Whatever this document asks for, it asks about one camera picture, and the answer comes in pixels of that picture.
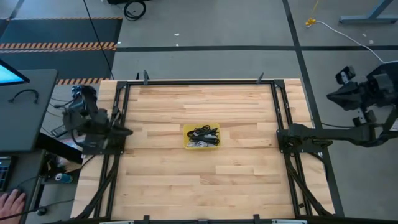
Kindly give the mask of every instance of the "caution tape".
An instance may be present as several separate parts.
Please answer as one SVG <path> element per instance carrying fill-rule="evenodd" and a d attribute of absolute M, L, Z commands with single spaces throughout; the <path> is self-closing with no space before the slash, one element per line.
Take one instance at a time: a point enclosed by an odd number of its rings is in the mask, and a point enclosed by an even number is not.
<path fill-rule="evenodd" d="M 71 79 L 59 79 L 57 85 L 87 85 L 87 84 L 99 84 L 102 80 L 109 80 L 109 78 L 71 78 Z"/>
<path fill-rule="evenodd" d="M 90 47 L 80 49 L 39 49 L 39 50 L 0 50 L 0 54 L 3 53 L 39 53 L 39 52 L 74 52 L 74 51 L 89 51 L 89 50 L 101 50 L 101 47 Z M 116 51 L 116 47 L 103 47 L 103 50 Z"/>
<path fill-rule="evenodd" d="M 90 19 L 89 17 L 75 17 L 75 18 L 17 18 L 13 20 L 77 20 Z M 123 19 L 122 17 L 92 17 L 91 19 Z"/>
<path fill-rule="evenodd" d="M 97 50 L 116 47 L 114 42 L 71 42 L 71 43 L 1 43 L 0 49 L 85 49 Z"/>

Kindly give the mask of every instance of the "yellow tray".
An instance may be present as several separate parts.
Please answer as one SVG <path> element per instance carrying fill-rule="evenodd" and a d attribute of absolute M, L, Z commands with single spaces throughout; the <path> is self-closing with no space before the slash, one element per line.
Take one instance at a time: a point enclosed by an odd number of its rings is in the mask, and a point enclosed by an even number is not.
<path fill-rule="evenodd" d="M 218 143 L 217 146 L 212 146 L 212 147 L 187 147 L 187 144 L 190 143 L 189 141 L 189 137 L 187 136 L 188 132 L 193 131 L 195 128 L 201 128 L 204 125 L 209 125 L 211 129 L 213 128 L 218 128 L 217 129 L 217 136 L 218 139 L 220 140 L 220 142 Z M 183 137 L 184 137 L 184 143 L 183 146 L 185 149 L 188 150 L 208 150 L 208 149 L 217 149 L 218 147 L 221 146 L 221 129 L 220 129 L 220 125 L 217 123 L 208 123 L 208 124 L 184 124 L 183 127 Z"/>

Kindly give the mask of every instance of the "white wire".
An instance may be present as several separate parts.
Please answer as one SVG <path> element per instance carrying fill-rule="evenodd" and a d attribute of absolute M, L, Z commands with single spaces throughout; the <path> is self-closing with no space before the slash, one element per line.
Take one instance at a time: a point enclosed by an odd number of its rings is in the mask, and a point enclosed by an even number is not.
<path fill-rule="evenodd" d="M 372 54 L 374 54 L 374 56 L 377 57 L 377 59 L 379 59 L 379 61 L 380 61 L 381 63 L 394 63 L 394 62 L 398 62 L 398 60 L 390 61 L 390 62 L 385 62 L 385 61 L 383 61 L 372 49 L 370 49 L 368 46 L 359 43 L 358 41 L 352 39 L 351 37 L 347 36 L 346 34 L 344 34 L 344 33 L 342 33 L 342 32 L 338 32 L 337 30 L 331 28 L 328 24 L 326 24 L 326 23 L 324 23 L 324 22 L 322 22 L 322 21 L 316 21 L 315 23 L 323 24 L 323 25 L 325 25 L 327 28 L 331 29 L 333 32 L 336 32 L 337 34 L 343 35 L 343 36 L 347 37 L 349 40 L 352 40 L 355 44 L 358 44 L 359 46 L 362 46 L 362 47 L 368 49 L 370 52 L 372 52 Z"/>

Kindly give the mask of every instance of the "yellow cable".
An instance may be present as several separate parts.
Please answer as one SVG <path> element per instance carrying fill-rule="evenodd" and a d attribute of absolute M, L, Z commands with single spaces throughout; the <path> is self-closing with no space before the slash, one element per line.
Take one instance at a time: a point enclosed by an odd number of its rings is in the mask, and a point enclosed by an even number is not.
<path fill-rule="evenodd" d="M 309 18 L 308 21 L 305 23 L 306 26 L 310 26 L 310 25 L 314 24 L 314 23 L 317 21 L 316 19 L 313 18 L 313 15 L 314 15 L 315 11 L 317 10 L 318 3 L 319 3 L 319 0 L 317 0 L 317 2 L 315 3 L 315 5 L 313 6 L 313 9 L 312 9 L 310 18 Z"/>
<path fill-rule="evenodd" d="M 313 13 L 314 13 L 314 12 L 317 10 L 318 3 L 319 3 L 319 0 L 317 0 L 317 3 L 315 3 L 315 5 L 313 6 L 313 9 L 312 9 L 312 12 L 311 12 L 311 16 L 310 16 L 310 18 L 312 18 L 312 16 L 313 16 Z"/>

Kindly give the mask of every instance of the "wooden table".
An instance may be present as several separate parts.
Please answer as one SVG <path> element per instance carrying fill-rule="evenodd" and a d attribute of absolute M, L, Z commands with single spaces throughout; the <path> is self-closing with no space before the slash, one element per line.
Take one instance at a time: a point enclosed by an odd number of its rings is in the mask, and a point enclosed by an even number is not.
<path fill-rule="evenodd" d="M 300 80 L 285 84 L 293 121 L 311 126 Z M 111 111 L 115 89 L 116 81 L 101 82 L 100 108 Z M 222 146 L 184 149 L 182 127 L 192 123 L 219 123 Z M 119 163 L 112 220 L 294 217 L 270 85 L 132 86 L 126 127 L 134 134 Z M 308 188 L 333 213 L 322 163 L 301 158 Z M 72 217 L 96 192 L 102 161 L 82 170 Z"/>

